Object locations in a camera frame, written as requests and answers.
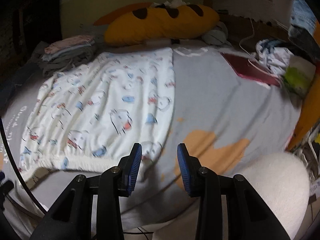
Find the yellow pillow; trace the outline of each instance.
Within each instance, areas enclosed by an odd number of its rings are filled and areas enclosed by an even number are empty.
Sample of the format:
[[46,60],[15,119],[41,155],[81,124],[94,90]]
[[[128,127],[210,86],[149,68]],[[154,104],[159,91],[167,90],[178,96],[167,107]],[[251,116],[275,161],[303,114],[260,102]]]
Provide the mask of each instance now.
[[104,33],[113,46],[134,45],[146,39],[193,39],[211,30],[219,15],[204,5],[182,5],[178,8],[142,8],[121,15]]

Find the bed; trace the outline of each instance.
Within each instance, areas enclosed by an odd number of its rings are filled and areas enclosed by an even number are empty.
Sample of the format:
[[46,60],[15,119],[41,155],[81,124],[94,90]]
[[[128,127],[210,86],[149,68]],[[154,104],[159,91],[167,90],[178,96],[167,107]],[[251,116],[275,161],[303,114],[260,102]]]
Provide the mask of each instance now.
[[[134,51],[154,51],[145,45],[103,49],[115,55]],[[218,174],[232,176],[261,155],[283,151],[300,116],[301,104],[284,88],[266,86],[240,78],[220,52],[244,56],[234,49],[215,49],[201,41],[180,47],[172,45],[175,75],[174,108],[165,143],[155,164],[137,182],[130,198],[120,198],[124,229],[167,221],[192,202],[182,187],[176,162],[177,145],[184,142],[191,155]],[[12,154],[18,165],[20,143],[27,119],[37,104],[39,88],[44,84],[38,71],[20,88],[3,115],[3,123]],[[4,161],[6,177],[15,181],[11,196],[34,212],[13,172]],[[32,183],[33,194],[49,208],[68,183],[86,171],[53,171]],[[95,205],[92,231],[95,231]],[[32,232],[27,218],[17,221],[8,209],[7,218],[23,238]]]

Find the pillow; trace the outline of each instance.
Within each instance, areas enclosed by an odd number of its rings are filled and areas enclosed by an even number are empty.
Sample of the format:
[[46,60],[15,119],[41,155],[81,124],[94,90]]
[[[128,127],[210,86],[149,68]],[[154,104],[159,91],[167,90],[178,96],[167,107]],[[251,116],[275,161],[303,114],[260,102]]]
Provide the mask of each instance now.
[[177,8],[142,8],[114,20],[104,34],[107,44],[134,45],[146,39],[193,39],[211,30],[219,15],[204,5]]
[[108,13],[107,15],[102,16],[101,18],[96,20],[93,25],[99,26],[99,25],[110,24],[115,19],[117,19],[118,17],[120,17],[125,13],[138,10],[141,8],[149,7],[151,4],[152,4],[151,2],[141,2],[141,3],[133,3],[133,4],[123,6],[117,10],[112,11],[111,13]]

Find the metal screw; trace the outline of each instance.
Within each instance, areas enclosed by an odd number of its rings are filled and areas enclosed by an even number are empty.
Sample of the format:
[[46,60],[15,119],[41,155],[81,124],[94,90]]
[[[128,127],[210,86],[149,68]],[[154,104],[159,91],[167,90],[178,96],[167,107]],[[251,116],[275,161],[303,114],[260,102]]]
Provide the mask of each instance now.
[[200,167],[199,172],[202,174],[206,174],[208,172],[208,169],[206,167]]
[[119,171],[120,171],[120,167],[118,167],[118,166],[114,166],[111,168],[112,173],[118,173]]
[[79,174],[78,176],[76,176],[76,181],[82,181],[84,179],[84,175]]
[[244,176],[242,176],[241,174],[237,174],[237,175],[235,175],[235,179],[237,181],[243,181],[244,180]]

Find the folded pink cloth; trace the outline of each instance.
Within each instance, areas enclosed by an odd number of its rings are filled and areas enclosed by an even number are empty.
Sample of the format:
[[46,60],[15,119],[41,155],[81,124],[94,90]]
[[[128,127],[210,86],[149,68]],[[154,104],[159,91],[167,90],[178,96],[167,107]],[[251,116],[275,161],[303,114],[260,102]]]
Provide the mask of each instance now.
[[44,49],[46,54],[54,54],[58,51],[66,48],[70,48],[76,45],[88,44],[93,41],[93,36],[91,35],[77,35],[62,41],[56,41],[52,43],[49,47]]

